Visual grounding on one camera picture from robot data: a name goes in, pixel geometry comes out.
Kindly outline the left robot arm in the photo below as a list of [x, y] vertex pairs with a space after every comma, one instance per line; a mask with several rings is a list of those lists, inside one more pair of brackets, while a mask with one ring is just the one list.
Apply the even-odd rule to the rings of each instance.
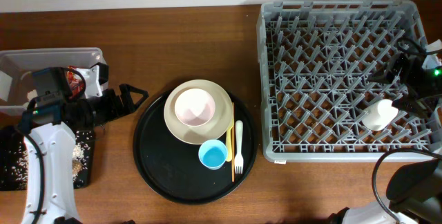
[[148, 92], [120, 84], [120, 94], [102, 89], [108, 65], [90, 68], [49, 67], [32, 73], [37, 91], [16, 131], [28, 152], [23, 223], [79, 223], [73, 185], [76, 131], [134, 113]]

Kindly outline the orange chopstick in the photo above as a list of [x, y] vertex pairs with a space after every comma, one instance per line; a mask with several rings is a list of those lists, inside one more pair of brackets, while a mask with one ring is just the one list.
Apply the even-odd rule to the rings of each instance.
[[235, 124], [235, 118], [234, 118], [234, 111], [235, 111], [235, 107], [234, 107], [234, 102], [231, 103], [232, 104], [232, 118], [231, 118], [231, 123], [230, 123], [230, 134], [231, 134], [231, 181], [234, 183], [235, 182], [235, 165], [234, 165], [234, 156], [235, 156], [235, 148], [234, 148], [234, 143], [235, 143], [235, 138], [234, 138], [234, 124]]

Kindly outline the white rice pile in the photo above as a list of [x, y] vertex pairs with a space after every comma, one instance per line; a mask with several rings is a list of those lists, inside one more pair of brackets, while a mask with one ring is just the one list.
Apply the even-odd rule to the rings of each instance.
[[[75, 189], [87, 186], [90, 180], [90, 170], [93, 161], [95, 133], [93, 131], [76, 131], [76, 145], [73, 150], [73, 184]], [[18, 136], [18, 147], [11, 148], [15, 156], [9, 165], [10, 174], [20, 189], [25, 189], [28, 179], [28, 154], [23, 143], [23, 137]]]

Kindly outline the clear plastic waste bin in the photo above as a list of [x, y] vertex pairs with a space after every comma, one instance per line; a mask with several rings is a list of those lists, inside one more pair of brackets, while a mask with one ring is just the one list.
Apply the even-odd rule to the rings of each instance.
[[90, 68], [105, 63], [99, 48], [41, 48], [27, 50], [4, 50], [1, 52], [1, 71], [12, 78], [8, 101], [1, 99], [1, 112], [20, 116], [26, 110], [27, 93], [34, 90], [33, 71], [48, 67]]

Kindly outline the white plastic fork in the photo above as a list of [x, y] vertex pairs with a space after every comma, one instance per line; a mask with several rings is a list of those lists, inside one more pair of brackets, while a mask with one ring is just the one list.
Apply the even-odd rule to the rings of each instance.
[[235, 156], [235, 173], [241, 174], [244, 167], [244, 158], [242, 157], [242, 134], [243, 134], [243, 122], [241, 120], [236, 121], [236, 156]]

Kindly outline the white napkin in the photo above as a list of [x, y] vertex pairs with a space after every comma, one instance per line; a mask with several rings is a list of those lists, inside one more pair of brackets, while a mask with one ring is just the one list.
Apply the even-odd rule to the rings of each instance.
[[35, 89], [27, 93], [27, 98], [29, 101], [35, 97], [37, 97], [37, 91]]

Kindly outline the red snack wrapper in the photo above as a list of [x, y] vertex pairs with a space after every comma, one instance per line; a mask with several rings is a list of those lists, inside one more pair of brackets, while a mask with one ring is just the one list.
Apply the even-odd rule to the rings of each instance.
[[84, 88], [85, 83], [81, 77], [77, 74], [76, 67], [69, 66], [69, 71], [66, 72], [66, 77], [73, 96], [76, 96]]

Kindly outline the small pink plate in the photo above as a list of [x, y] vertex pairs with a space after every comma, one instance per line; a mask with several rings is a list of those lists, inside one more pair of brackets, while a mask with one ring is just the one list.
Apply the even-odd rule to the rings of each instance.
[[214, 116], [215, 109], [212, 95], [200, 88], [183, 91], [174, 105], [175, 116], [182, 124], [190, 127], [206, 124]]

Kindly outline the black rectangular tray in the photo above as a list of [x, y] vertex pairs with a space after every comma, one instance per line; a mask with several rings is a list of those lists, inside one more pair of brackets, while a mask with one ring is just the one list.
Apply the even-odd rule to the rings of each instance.
[[[90, 182], [95, 149], [93, 131], [76, 131], [73, 151], [73, 185], [75, 189]], [[1, 129], [1, 191], [26, 190], [28, 180], [28, 153], [23, 136], [13, 126]]]

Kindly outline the blue cup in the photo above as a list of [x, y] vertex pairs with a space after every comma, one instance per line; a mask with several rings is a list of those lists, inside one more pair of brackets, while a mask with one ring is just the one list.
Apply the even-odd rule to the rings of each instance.
[[200, 162], [208, 169], [217, 170], [227, 161], [227, 147], [220, 140], [207, 140], [198, 150]]

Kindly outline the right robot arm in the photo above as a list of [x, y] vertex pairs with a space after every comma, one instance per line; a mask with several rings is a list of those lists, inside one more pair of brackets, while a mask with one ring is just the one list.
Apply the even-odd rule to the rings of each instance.
[[441, 222], [441, 52], [401, 37], [395, 53], [378, 68], [364, 73], [389, 93], [389, 105], [398, 111], [387, 124], [374, 127], [366, 121], [380, 101], [370, 102], [352, 123], [372, 136], [370, 153], [375, 159], [372, 191], [375, 200], [364, 207], [343, 208], [327, 223], [440, 223]]

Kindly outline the white label on bin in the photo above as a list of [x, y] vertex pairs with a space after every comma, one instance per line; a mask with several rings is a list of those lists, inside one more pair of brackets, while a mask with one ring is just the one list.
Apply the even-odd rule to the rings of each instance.
[[3, 101], [8, 101], [10, 88], [12, 86], [12, 78], [8, 74], [0, 71], [0, 98]]

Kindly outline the large beige plate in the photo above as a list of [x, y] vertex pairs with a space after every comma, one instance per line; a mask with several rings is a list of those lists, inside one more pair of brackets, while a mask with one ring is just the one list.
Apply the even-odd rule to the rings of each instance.
[[[215, 100], [215, 114], [202, 126], [186, 126], [175, 116], [174, 105], [178, 95], [190, 88], [203, 89]], [[207, 140], [221, 137], [227, 131], [232, 117], [231, 103], [229, 94], [218, 84], [209, 80], [190, 80], [176, 87], [167, 97], [164, 105], [164, 120], [168, 130], [178, 140], [188, 144], [202, 144]]]

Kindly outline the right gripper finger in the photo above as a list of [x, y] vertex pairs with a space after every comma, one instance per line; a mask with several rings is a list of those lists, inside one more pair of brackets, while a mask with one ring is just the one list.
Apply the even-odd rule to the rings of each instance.
[[367, 80], [380, 84], [391, 84], [397, 76], [397, 69], [394, 67], [383, 66], [376, 72], [372, 73]]
[[430, 97], [417, 98], [406, 96], [394, 100], [392, 106], [418, 118], [428, 119], [432, 114], [432, 100]]

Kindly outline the white cup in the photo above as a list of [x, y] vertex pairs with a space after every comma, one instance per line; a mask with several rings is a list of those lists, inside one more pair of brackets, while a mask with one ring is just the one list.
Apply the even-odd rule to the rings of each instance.
[[393, 101], [382, 99], [367, 107], [362, 123], [372, 131], [384, 129], [397, 115], [398, 109], [392, 106]]

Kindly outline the grey dishwasher rack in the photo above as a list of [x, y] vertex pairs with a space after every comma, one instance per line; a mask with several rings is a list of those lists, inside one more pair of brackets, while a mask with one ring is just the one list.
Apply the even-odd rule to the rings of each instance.
[[257, 22], [262, 150], [274, 163], [374, 162], [372, 136], [352, 123], [377, 98], [364, 73], [409, 37], [426, 45], [412, 1], [274, 1]]

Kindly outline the round black serving tray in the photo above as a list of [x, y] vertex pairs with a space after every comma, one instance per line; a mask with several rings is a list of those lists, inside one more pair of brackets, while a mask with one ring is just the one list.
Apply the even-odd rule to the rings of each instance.
[[258, 152], [259, 137], [250, 112], [240, 98], [229, 95], [235, 119], [243, 122], [243, 173], [232, 179], [229, 163], [208, 169], [198, 158], [198, 145], [182, 142], [168, 130], [163, 110], [170, 93], [166, 91], [150, 103], [137, 123], [133, 138], [137, 170], [152, 190], [176, 203], [199, 205], [228, 195], [247, 178]]

